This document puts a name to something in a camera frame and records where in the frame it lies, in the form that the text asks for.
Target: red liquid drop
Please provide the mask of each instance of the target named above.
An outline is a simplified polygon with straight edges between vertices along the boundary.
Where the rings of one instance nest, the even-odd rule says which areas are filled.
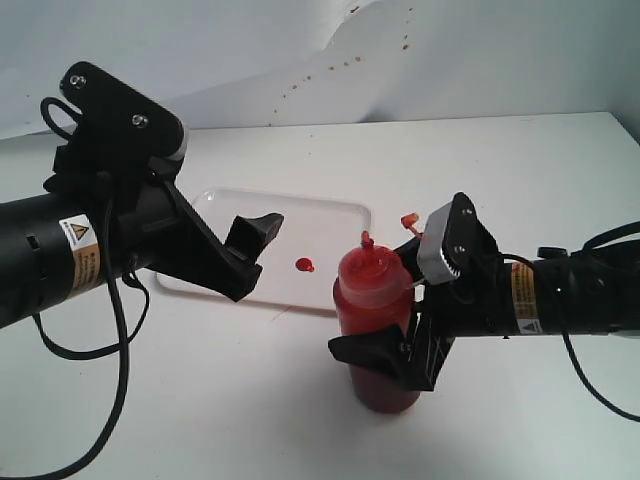
[[[301,272],[313,272],[315,270],[310,258],[299,258],[296,260],[296,268]]]

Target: white tray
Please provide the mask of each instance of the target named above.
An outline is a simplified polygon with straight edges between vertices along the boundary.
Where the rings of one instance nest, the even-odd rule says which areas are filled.
[[[245,301],[333,310],[338,263],[358,245],[362,231],[371,229],[368,208],[333,200],[211,189],[199,195],[193,207],[222,242],[236,215],[284,215],[280,233],[258,260],[264,267],[258,285]],[[302,257],[313,261],[313,272],[296,268]],[[162,274],[158,281],[172,290],[221,296]]]

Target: white table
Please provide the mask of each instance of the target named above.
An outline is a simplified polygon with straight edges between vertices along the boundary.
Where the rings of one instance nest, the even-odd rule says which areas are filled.
[[[0,143],[0,200],[41,192],[57,142]],[[407,239],[401,214],[427,215],[464,191],[503,251],[532,257],[637,220],[639,181],[640,148],[596,113],[193,132],[178,185],[188,198],[226,186],[362,202],[376,239],[392,246]],[[404,415],[378,416],[327,351],[335,318],[179,296],[142,278],[152,307],[132,345],[125,411],[77,478],[640,477],[640,425],[590,397],[559,338],[460,339],[435,393]],[[133,323],[141,300],[123,296]],[[44,318],[66,346],[115,338],[104,288]],[[640,343],[575,345],[595,385],[640,412]],[[116,365],[54,358],[30,320],[2,330],[0,475],[83,454],[111,407]]]

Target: red cap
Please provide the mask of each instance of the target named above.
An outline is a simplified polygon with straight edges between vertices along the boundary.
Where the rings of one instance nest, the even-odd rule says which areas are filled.
[[[410,276],[396,252],[373,244],[368,232],[362,244],[340,261],[338,279],[346,301],[363,308],[380,308],[397,300],[410,285]]]

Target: screw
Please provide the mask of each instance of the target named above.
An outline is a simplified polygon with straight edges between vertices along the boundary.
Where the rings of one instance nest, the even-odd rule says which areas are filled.
[[[82,75],[71,75],[69,78],[69,83],[76,89],[80,90],[87,84],[87,79]]]
[[[149,119],[144,116],[136,113],[133,117],[131,117],[131,123],[137,128],[145,128],[149,125]]]

